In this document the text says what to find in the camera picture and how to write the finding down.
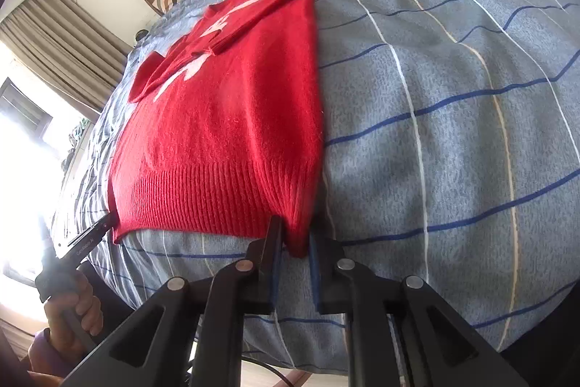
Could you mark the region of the purple sleeve forearm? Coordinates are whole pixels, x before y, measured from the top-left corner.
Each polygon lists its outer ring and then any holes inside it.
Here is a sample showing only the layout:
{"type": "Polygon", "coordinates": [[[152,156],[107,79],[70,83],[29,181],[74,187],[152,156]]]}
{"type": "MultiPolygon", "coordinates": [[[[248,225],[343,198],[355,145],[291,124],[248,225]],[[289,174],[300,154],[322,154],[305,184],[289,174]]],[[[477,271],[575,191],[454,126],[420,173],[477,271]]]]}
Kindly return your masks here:
{"type": "Polygon", "coordinates": [[[39,331],[29,347],[29,363],[33,372],[66,377],[74,368],[50,343],[50,330],[39,331]]]}

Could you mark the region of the person left hand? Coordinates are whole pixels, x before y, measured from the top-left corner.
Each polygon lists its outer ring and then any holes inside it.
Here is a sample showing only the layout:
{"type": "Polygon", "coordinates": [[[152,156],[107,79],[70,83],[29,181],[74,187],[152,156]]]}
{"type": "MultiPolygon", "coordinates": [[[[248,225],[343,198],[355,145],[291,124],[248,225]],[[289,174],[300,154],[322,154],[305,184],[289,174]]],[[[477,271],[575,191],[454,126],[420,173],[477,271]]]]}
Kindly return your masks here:
{"type": "Polygon", "coordinates": [[[76,365],[87,353],[84,344],[69,326],[64,313],[73,313],[84,332],[96,337],[103,329],[100,299],[87,277],[75,271],[76,287],[71,292],[49,298],[43,305],[49,327],[49,343],[70,365],[76,365]]]}

